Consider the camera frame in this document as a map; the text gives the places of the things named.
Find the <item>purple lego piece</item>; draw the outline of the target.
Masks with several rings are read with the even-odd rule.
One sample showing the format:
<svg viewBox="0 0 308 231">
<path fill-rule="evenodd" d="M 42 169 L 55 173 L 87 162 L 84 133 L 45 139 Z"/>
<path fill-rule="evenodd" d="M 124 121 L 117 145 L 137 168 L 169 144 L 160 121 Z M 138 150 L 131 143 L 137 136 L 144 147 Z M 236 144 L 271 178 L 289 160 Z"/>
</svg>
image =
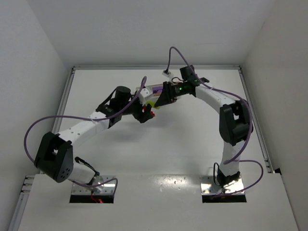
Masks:
<svg viewBox="0 0 308 231">
<path fill-rule="evenodd" d="M 152 88 L 153 96 L 160 96 L 162 91 L 163 91 L 163 87 L 162 86 L 160 86 L 160 87 L 153 87 Z"/>
</svg>

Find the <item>green red purple lego stack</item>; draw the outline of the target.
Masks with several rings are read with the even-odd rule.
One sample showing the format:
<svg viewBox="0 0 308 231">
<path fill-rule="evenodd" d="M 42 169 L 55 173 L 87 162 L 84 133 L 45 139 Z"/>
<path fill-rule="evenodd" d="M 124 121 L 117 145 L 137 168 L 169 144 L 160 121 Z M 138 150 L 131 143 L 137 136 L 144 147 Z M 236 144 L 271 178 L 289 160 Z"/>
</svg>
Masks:
<svg viewBox="0 0 308 231">
<path fill-rule="evenodd" d="M 155 103 L 152 101 L 147 101 L 143 106 L 143 115 L 149 117 L 155 117 L 155 113 L 152 111 L 153 109 L 159 110 L 160 106 L 155 107 Z"/>
</svg>

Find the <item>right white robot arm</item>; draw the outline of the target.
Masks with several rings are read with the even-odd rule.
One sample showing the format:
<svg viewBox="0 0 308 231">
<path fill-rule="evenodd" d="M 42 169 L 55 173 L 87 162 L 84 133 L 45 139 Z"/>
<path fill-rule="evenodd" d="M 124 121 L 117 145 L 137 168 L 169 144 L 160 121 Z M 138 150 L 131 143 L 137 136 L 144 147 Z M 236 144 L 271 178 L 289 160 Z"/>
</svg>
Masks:
<svg viewBox="0 0 308 231">
<path fill-rule="evenodd" d="M 223 187 L 240 176 L 239 161 L 247 140 L 253 130 L 250 111 L 247 102 L 233 99 L 215 89 L 209 80 L 196 77 L 194 67 L 186 66 L 180 69 L 182 79 L 173 82 L 173 74 L 164 70 L 163 75 L 169 81 L 164 82 L 155 107 L 174 103 L 178 97 L 193 95 L 213 108 L 219 115 L 219 134 L 224 141 L 222 160 L 217 169 L 215 184 Z"/>
</svg>

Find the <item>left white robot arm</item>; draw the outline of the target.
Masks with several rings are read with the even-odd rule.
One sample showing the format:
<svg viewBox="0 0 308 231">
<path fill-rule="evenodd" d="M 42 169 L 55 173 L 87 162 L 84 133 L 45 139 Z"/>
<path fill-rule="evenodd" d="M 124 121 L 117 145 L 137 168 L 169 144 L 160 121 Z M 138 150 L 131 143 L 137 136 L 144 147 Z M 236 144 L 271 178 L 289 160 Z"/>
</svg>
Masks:
<svg viewBox="0 0 308 231">
<path fill-rule="evenodd" d="M 79 123 L 56 134 L 46 133 L 34 159 L 35 167 L 57 183 L 70 180 L 92 185 L 99 172 L 74 156 L 74 150 L 111 128 L 124 115 L 132 115 L 140 123 L 152 119 L 152 107 L 156 100 L 157 96 L 150 87 L 137 88 L 135 94 L 131 94 L 127 87 L 116 87 L 92 114 L 80 118 Z"/>
</svg>

